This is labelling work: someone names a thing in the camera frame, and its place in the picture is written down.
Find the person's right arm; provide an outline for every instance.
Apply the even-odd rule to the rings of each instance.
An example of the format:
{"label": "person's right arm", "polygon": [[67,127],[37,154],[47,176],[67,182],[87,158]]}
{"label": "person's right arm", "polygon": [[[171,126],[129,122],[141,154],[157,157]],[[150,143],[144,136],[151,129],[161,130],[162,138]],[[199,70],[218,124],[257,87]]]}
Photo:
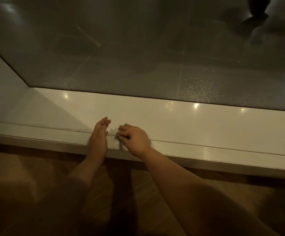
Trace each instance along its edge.
{"label": "person's right arm", "polygon": [[129,124],[120,126],[120,130],[120,141],[146,164],[188,236],[277,235],[222,192],[152,149],[144,130]]}

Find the wooden floor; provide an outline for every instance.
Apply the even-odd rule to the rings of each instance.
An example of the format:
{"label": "wooden floor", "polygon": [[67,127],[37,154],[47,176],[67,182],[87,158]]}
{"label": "wooden floor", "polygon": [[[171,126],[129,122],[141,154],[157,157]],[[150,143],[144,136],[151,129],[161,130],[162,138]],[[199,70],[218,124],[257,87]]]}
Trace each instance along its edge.
{"label": "wooden floor", "polygon": [[[82,155],[0,145],[0,230],[58,184]],[[285,235],[285,180],[189,169]],[[106,159],[76,235],[184,235],[141,162]]]}

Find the hand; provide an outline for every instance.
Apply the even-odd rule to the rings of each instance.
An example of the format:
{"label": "hand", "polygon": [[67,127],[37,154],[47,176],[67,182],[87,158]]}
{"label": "hand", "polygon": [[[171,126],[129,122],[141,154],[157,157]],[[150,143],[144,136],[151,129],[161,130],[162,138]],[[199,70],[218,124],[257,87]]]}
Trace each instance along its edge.
{"label": "hand", "polygon": [[93,133],[89,139],[86,159],[89,159],[96,167],[99,167],[103,163],[108,150],[108,142],[106,140],[108,132],[106,129],[110,123],[111,120],[108,117],[101,119],[94,126]]}
{"label": "hand", "polygon": [[125,124],[120,125],[119,130],[120,141],[132,155],[142,159],[152,149],[147,133],[139,127]]}

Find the person's right hand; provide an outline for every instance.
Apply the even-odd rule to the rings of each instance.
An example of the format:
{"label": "person's right hand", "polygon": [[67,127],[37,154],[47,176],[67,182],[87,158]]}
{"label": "person's right hand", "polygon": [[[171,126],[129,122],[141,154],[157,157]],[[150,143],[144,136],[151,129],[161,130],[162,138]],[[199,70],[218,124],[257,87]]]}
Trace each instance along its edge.
{"label": "person's right hand", "polygon": [[119,130],[117,134],[121,143],[133,156],[141,159],[152,149],[147,133],[141,128],[125,124],[120,125]]}

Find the floor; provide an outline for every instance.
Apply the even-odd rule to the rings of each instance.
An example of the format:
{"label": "floor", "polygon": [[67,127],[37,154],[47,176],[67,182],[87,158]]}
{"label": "floor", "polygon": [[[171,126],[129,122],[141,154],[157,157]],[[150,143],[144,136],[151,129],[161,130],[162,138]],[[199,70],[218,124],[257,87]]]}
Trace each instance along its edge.
{"label": "floor", "polygon": [[[0,145],[0,230],[59,183],[82,155]],[[189,169],[285,235],[285,180]],[[177,236],[183,230],[141,162],[107,158],[75,235]]]}
{"label": "floor", "polygon": [[285,110],[285,0],[0,0],[30,85]]}

